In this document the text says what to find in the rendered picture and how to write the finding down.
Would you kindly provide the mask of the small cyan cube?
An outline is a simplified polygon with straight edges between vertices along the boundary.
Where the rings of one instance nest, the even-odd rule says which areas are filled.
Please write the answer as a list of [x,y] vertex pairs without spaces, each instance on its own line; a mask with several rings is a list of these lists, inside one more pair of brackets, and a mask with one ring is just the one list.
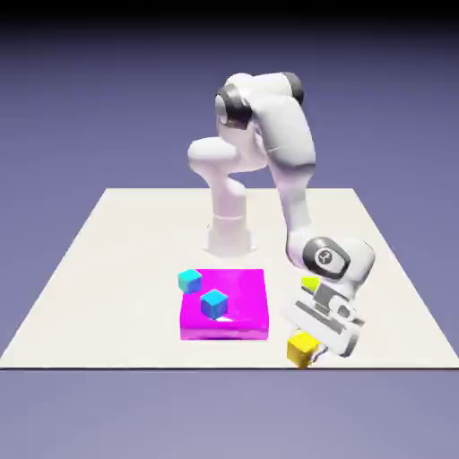
[[178,287],[185,294],[198,292],[202,288],[202,275],[195,269],[188,269],[178,274]]
[[205,316],[216,320],[227,313],[228,296],[216,289],[209,290],[200,298],[200,305]]

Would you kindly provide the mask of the large magenta box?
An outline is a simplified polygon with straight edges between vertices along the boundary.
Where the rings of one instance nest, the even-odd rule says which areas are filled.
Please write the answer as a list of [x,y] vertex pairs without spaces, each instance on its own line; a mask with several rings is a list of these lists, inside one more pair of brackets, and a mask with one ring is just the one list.
[[[265,340],[269,312],[264,271],[261,269],[195,269],[202,275],[202,288],[182,292],[179,316],[183,340]],[[228,310],[216,320],[201,312],[200,298],[209,290],[228,296]]]

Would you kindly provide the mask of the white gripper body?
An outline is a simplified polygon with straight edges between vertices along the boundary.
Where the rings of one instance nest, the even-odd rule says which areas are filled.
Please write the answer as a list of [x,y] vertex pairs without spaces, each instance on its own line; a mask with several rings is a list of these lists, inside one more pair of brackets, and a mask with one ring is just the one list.
[[354,310],[344,309],[346,316],[319,305],[312,296],[302,296],[289,300],[283,312],[296,329],[317,339],[331,353],[346,358],[359,340],[359,318]]

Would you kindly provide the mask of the small yellow cube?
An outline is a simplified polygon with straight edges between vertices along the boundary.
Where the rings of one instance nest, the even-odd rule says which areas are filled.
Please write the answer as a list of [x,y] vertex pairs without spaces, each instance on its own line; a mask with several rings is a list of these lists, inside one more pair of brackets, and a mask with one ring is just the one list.
[[320,341],[310,334],[297,331],[287,341],[287,359],[297,368],[307,368],[315,352],[320,346]]

